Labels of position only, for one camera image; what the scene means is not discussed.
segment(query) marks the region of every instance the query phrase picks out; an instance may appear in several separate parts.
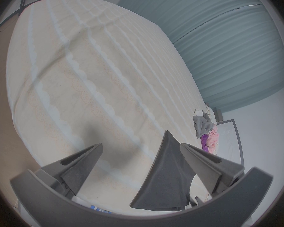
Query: blue object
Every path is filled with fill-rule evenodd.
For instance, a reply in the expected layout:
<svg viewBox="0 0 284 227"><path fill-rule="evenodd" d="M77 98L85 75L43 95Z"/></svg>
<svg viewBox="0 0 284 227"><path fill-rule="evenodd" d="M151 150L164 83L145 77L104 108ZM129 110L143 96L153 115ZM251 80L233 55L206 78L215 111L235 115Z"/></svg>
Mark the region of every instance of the blue object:
<svg viewBox="0 0 284 227"><path fill-rule="evenodd" d="M284 87L284 46L259 0L120 0L118 5L165 32L211 108L234 110Z"/></svg>
<svg viewBox="0 0 284 227"><path fill-rule="evenodd" d="M96 210L96 211L100 211L100 212L102 212L102 213L111 214L111 212L109 212L109 211L107 211L107 210L103 210L103 209L101 209L101 208L98 208L97 206L94 206L94 205L91 206L91 209L92 209L92 210Z"/></svg>

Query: brown floor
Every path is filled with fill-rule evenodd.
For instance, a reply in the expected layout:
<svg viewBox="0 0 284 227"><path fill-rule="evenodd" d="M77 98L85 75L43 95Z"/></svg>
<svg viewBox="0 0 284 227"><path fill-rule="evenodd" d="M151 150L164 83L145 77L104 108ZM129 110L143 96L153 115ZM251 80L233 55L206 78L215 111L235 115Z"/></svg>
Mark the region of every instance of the brown floor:
<svg viewBox="0 0 284 227"><path fill-rule="evenodd" d="M25 169L35 171L39 168L15 131L6 93L6 56L17 19L15 15L0 27L0 191L16 208L18 201L10 179Z"/></svg>

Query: white cloth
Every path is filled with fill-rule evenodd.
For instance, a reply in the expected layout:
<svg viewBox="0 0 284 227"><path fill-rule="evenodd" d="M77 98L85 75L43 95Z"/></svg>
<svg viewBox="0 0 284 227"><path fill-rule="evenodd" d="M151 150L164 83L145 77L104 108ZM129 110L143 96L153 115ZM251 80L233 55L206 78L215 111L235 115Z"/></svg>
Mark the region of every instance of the white cloth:
<svg viewBox="0 0 284 227"><path fill-rule="evenodd" d="M15 26L6 79L15 128L41 166L103 144L79 198L114 213L166 213L129 204L165 130L201 148L192 117L206 107L157 25L101 0L36 2ZM194 190L206 199L197 179Z"/></svg>

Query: bed sheet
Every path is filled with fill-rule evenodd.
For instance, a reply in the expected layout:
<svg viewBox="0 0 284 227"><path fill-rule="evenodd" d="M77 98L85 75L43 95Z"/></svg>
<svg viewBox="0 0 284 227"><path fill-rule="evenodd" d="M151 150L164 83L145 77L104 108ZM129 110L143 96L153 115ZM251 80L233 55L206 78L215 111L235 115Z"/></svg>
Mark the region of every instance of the bed sheet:
<svg viewBox="0 0 284 227"><path fill-rule="evenodd" d="M201 148L193 125L206 110L181 56L154 23L101 0L42 0L15 26L6 82L17 133L40 166L93 144L103 154L78 193L127 215L165 130ZM191 194L206 201L196 176Z"/></svg>

